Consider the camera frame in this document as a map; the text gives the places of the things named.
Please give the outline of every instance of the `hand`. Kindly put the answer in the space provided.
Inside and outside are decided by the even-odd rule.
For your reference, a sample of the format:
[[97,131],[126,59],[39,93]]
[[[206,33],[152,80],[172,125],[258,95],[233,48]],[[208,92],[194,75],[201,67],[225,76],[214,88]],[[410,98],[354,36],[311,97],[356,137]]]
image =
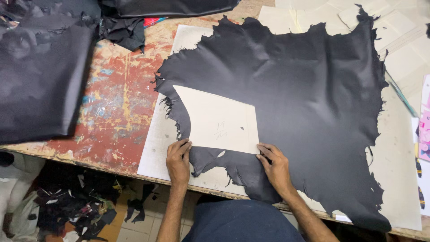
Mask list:
[[190,180],[190,149],[189,139],[176,141],[167,148],[166,166],[169,170],[172,188],[187,189]]
[[288,196],[296,192],[290,180],[288,159],[282,151],[274,145],[264,143],[257,144],[257,148],[261,151],[262,155],[257,154],[256,156],[263,164],[264,171],[275,190],[281,196]]

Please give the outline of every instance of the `left hand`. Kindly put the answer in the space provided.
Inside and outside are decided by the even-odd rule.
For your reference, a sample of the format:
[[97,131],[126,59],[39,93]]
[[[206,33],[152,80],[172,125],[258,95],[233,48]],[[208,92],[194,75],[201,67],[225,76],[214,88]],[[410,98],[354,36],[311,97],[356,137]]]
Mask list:
[[187,189],[190,180],[190,149],[189,139],[176,141],[167,148],[166,166],[169,170],[172,187]]

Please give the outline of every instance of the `folded black leather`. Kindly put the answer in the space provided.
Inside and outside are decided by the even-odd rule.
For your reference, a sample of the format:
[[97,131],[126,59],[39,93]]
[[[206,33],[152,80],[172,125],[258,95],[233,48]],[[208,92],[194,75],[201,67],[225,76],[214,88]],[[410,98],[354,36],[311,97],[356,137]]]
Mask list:
[[0,37],[0,144],[72,135],[94,48],[91,19],[31,5]]
[[116,0],[121,17],[195,17],[233,10],[240,0]]

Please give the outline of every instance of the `wooden table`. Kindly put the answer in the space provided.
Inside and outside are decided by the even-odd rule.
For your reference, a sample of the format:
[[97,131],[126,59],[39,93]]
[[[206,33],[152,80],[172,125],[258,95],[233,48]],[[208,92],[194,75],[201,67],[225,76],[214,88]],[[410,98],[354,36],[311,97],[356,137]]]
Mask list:
[[[169,181],[137,175],[140,157],[151,123],[157,92],[154,75],[170,54],[179,24],[211,28],[224,15],[235,23],[258,18],[261,6],[274,0],[243,0],[230,12],[196,18],[167,19],[145,30],[145,54],[102,40],[97,43],[75,136],[0,146],[0,149],[75,164],[156,183]],[[245,196],[189,186],[189,189],[232,199]],[[285,204],[279,209],[288,210]],[[316,211],[324,219],[327,213]],[[423,231],[393,229],[392,233],[430,241],[430,218],[423,216]]]

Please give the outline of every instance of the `finger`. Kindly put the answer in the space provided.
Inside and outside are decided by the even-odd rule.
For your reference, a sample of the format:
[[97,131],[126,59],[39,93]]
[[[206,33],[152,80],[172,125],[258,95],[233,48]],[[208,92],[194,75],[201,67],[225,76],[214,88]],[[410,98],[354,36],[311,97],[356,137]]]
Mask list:
[[189,164],[190,163],[190,149],[191,149],[191,146],[190,147],[188,147],[188,149],[185,151],[185,153],[184,153],[184,162],[186,163],[186,164]]
[[261,163],[263,164],[263,167],[265,170],[267,170],[271,167],[271,165],[269,164],[269,162],[267,161],[267,159],[264,156],[259,155],[259,154],[257,154],[256,156],[261,161]]
[[167,147],[167,155],[172,151],[172,144]]
[[278,156],[277,155],[275,155],[275,154],[273,154],[273,152],[271,152],[270,150],[268,150],[266,147],[264,147],[264,146],[262,146],[262,145],[260,145],[260,144],[257,144],[257,148],[261,151],[261,152],[263,152],[263,154],[267,157],[267,158],[269,158],[270,160],[275,160]]
[[267,149],[269,149],[275,155],[283,155],[282,151],[278,147],[276,147],[276,145],[265,144],[265,143],[260,143],[260,144],[266,147]]
[[184,144],[181,148],[179,148],[178,153],[180,155],[183,155],[188,150],[189,147],[191,147],[191,141]]
[[180,141],[176,141],[175,143],[172,144],[172,149],[173,151],[178,150],[183,144],[185,144],[186,142],[188,142],[190,139],[186,138],[184,140],[180,140]]

